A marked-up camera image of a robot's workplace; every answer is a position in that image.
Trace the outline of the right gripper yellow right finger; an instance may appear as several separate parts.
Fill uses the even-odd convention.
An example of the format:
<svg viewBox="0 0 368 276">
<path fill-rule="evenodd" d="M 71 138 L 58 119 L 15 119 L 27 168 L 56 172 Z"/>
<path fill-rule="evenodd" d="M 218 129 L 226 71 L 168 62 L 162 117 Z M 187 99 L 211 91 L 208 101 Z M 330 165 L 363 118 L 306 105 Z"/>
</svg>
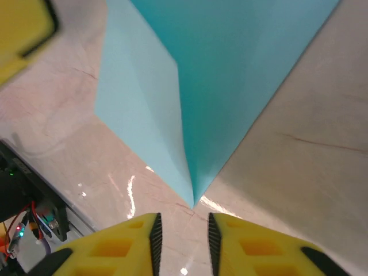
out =
<svg viewBox="0 0 368 276">
<path fill-rule="evenodd" d="M 350 276 L 318 246 L 225 213 L 209 213 L 213 276 Z"/>
</svg>

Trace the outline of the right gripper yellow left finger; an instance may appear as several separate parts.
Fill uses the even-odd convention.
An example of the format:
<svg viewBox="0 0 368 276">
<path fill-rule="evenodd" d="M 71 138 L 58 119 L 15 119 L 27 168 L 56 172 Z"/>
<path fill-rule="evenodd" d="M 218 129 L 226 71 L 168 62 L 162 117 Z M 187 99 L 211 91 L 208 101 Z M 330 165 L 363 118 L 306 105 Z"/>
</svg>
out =
<svg viewBox="0 0 368 276">
<path fill-rule="evenodd" d="M 27 276 L 159 276 L 162 217 L 147 213 L 73 240 Z"/>
</svg>

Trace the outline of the teal paper sheet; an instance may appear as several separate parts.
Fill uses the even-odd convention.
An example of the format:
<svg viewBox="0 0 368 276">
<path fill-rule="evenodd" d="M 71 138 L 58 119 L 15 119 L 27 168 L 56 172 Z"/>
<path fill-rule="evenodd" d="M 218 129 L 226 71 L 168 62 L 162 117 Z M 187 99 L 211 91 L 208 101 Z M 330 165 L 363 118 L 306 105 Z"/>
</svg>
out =
<svg viewBox="0 0 368 276">
<path fill-rule="evenodd" d="M 340 0 L 106 0 L 95 113 L 190 207 Z"/>
</svg>

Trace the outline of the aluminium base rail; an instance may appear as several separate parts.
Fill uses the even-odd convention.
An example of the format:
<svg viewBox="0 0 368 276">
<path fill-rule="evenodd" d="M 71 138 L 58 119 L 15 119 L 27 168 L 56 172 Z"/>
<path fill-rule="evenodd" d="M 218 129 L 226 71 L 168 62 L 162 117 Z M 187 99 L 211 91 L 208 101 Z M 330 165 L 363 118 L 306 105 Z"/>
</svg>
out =
<svg viewBox="0 0 368 276">
<path fill-rule="evenodd" d="M 93 222 L 75 204 L 66 203 L 69 224 L 81 235 L 86 236 L 98 231 Z"/>
</svg>

